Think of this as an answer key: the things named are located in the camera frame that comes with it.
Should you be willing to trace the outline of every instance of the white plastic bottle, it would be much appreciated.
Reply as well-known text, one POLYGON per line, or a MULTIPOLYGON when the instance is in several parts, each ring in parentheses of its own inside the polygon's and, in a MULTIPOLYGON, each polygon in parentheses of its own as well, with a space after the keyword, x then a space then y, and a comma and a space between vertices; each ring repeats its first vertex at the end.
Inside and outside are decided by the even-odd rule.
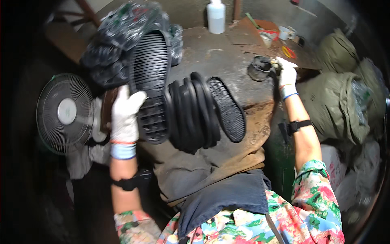
POLYGON ((207 21, 209 22, 209 32, 221 34, 225 32, 226 6, 221 0, 211 0, 207 5, 207 21))

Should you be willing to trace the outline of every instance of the black rubber piece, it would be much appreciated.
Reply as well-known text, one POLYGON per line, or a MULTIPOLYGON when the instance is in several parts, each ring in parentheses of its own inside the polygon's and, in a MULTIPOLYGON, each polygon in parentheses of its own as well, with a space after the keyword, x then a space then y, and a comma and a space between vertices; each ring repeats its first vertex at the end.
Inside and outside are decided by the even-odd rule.
POLYGON ((248 66, 248 75, 255 81, 264 81, 275 69, 271 67, 271 59, 264 56, 255 56, 248 66))
POLYGON ((219 126, 218 126, 218 118, 215 114, 214 111, 214 100, 213 97, 211 96, 210 90, 207 87, 206 82, 203 80, 202 76, 198 72, 192 72, 190 74, 190 78, 193 83, 199 83, 204 91, 205 95, 205 102, 207 105, 207 109, 209 112, 209 117, 210 117, 210 124, 209 126, 211 127, 211 133, 212 133, 212 142, 217 142, 221 139, 221 134, 219 131, 219 126))
POLYGON ((174 100, 174 92, 173 92, 173 83, 168 85, 168 92, 165 94, 165 99, 167 100, 167 107, 168 113, 169 113, 169 128, 170 128, 170 141, 173 144, 175 148, 178 147, 178 145, 181 144, 180 137, 179 137, 179 131, 178 131, 178 125, 176 122, 176 109, 175 109, 175 100, 174 100))
POLYGON ((199 114, 199 107, 198 107, 198 100, 196 97, 196 92, 193 84, 190 82, 188 78, 184 78, 184 85, 187 87, 189 92, 189 98, 191 101, 191 112, 192 112, 192 119, 196 130, 197 135, 197 146, 196 148, 201 148, 204 144, 204 137, 202 132, 202 125, 200 123, 200 114, 199 114))
POLYGON ((206 81, 216 105, 216 114, 226 136, 232 142, 240 142, 246 132, 245 113, 219 77, 206 81))
POLYGON ((198 150, 198 137, 196 134, 196 128, 193 122, 192 118, 192 104, 191 104, 191 98, 190 93, 187 89, 186 85, 180 86, 180 96, 182 101, 182 113, 181 116, 183 117, 183 120, 186 124, 186 130, 188 133, 188 137, 184 137, 183 140, 185 141, 186 145, 186 152, 195 154, 195 152, 198 150))
POLYGON ((180 87, 179 83, 177 80, 173 82, 172 85, 172 95, 174 99, 174 105, 175 105, 175 110, 178 111, 176 113, 176 121, 177 121, 177 130, 179 133, 180 137, 180 144, 177 145, 177 148, 182 151, 186 151, 185 149, 187 148, 187 139, 188 138, 188 132, 186 129, 186 119, 183 116, 183 102, 182 102, 182 97, 180 95, 180 87))
POLYGON ((130 65, 130 88, 132 92, 145 91, 147 100, 138 113, 140 138, 160 144, 169 137, 166 80, 171 67, 171 49, 168 37, 155 30, 144 35, 137 46, 129 51, 133 62, 130 65))
POLYGON ((200 124, 201 124, 203 137, 204 137, 203 148, 207 149, 211 146, 213 140, 210 115, 207 109, 206 98, 204 95, 202 85, 199 84, 198 82, 193 82, 192 84, 195 88, 196 96, 198 99, 200 124))

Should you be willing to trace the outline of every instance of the black wristband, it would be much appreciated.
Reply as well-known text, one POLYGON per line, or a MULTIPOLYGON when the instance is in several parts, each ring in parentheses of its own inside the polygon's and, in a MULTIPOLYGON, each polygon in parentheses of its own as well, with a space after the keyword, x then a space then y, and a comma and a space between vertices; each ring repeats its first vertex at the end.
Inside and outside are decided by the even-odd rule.
POLYGON ((120 181, 112 180, 112 183, 116 186, 121 187, 125 191, 132 191, 134 188, 143 184, 146 179, 152 178, 152 173, 148 169, 139 170, 132 178, 130 179, 121 179, 120 181))
POLYGON ((288 125, 283 122, 279 124, 280 132, 282 133, 283 139, 286 143, 290 141, 290 137, 297 131, 300 130, 301 127, 313 125, 311 120, 304 120, 304 121, 293 121, 290 122, 288 125))
POLYGON ((290 122, 287 134, 289 136, 292 136, 295 132, 299 131, 301 127, 313 125, 311 120, 304 120, 304 121, 293 121, 290 122))

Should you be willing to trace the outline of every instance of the white work glove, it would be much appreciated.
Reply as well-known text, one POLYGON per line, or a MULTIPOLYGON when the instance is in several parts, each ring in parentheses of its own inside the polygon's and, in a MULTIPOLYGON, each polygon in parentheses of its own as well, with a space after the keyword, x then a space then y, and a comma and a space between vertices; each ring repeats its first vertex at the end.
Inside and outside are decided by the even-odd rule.
POLYGON ((284 101, 289 96, 298 94, 295 87, 296 70, 294 69, 295 67, 298 67, 298 65, 290 63, 281 57, 276 57, 276 59, 282 66, 279 78, 279 91, 284 101))
POLYGON ((119 88, 117 99, 111 112, 111 156, 116 159, 135 157, 138 141, 137 112, 146 100, 146 92, 139 91, 129 97, 129 86, 119 88))

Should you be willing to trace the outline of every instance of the small box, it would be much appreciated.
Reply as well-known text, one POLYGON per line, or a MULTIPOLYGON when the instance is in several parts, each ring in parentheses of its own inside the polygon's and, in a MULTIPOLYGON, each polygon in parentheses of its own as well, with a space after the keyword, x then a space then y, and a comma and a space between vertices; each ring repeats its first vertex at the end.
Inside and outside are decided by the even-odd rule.
POLYGON ((279 27, 271 21, 266 20, 255 20, 256 24, 260 26, 260 30, 257 30, 257 32, 260 34, 260 32, 267 32, 270 34, 276 34, 276 37, 273 39, 274 41, 279 39, 279 27))

